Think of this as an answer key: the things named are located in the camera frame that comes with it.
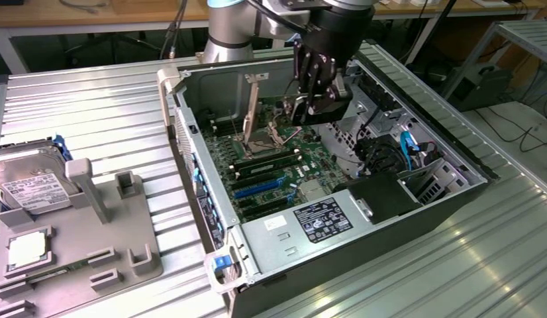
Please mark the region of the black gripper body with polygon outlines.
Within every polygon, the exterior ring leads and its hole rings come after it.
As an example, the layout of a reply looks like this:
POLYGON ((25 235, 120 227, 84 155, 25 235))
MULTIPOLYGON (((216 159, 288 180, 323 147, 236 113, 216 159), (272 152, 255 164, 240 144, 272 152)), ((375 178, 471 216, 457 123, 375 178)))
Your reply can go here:
POLYGON ((333 58, 336 67, 343 68, 368 36, 375 12, 375 7, 365 7, 363 10, 340 7, 312 9, 309 31, 303 35, 309 53, 333 58))

